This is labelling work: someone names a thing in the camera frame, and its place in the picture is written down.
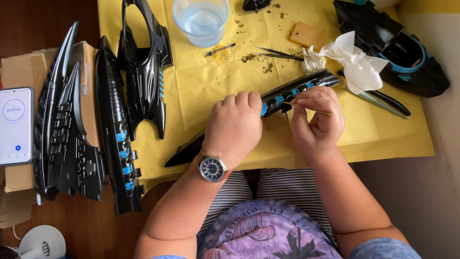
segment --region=cable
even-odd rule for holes
[[[13,226],[13,234],[14,234],[14,237],[18,240],[21,240],[22,238],[19,238],[17,235],[16,235],[16,231],[14,230],[14,226]]]

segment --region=timer app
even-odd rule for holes
[[[30,160],[31,98],[29,88],[0,91],[0,165]]]

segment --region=plastic cup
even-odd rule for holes
[[[175,0],[172,16],[190,42],[198,47],[212,47],[224,36],[230,14],[228,0]]]

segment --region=yellow tablecloth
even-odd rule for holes
[[[267,59],[243,63],[242,56],[258,52],[255,46],[299,53],[300,46],[288,40],[297,21],[327,30],[324,44],[335,41],[340,35],[332,0],[278,0],[276,2],[281,8],[270,7],[258,13],[244,12],[243,0],[229,2],[230,17],[219,44],[227,46],[236,42],[236,46],[229,49],[228,58],[219,64],[213,57],[205,58],[205,53],[211,48],[195,47],[175,24],[173,0],[148,1],[158,21],[169,30],[174,67],[164,73],[164,100],[167,104],[164,140],[158,139],[152,122],[143,121],[137,129],[137,140],[132,143],[139,156],[135,166],[141,168],[141,183],[146,189],[177,178],[185,171],[188,165],[172,168],[164,168],[163,165],[179,145],[206,126],[208,113],[217,100],[241,90],[263,94],[303,75],[298,61],[269,58],[275,67],[273,72],[263,73]],[[100,33],[108,37],[116,53],[121,30],[121,1],[98,0],[98,9]],[[386,11],[392,17],[396,16],[394,8]],[[284,12],[284,19],[280,17],[281,12]],[[134,5],[127,9],[127,22],[138,46],[147,47],[149,35],[145,22]],[[328,60],[327,68],[335,73],[340,65]],[[434,155],[418,96],[384,83],[381,91],[412,112],[412,116],[404,120],[350,92],[339,88],[334,90],[346,119],[338,146],[348,162]],[[262,140],[238,169],[299,168],[308,165],[293,145],[289,116],[289,112],[278,112],[263,119]]]

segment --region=watch face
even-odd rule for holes
[[[207,180],[218,181],[224,174],[224,168],[216,158],[207,158],[201,162],[200,172]]]

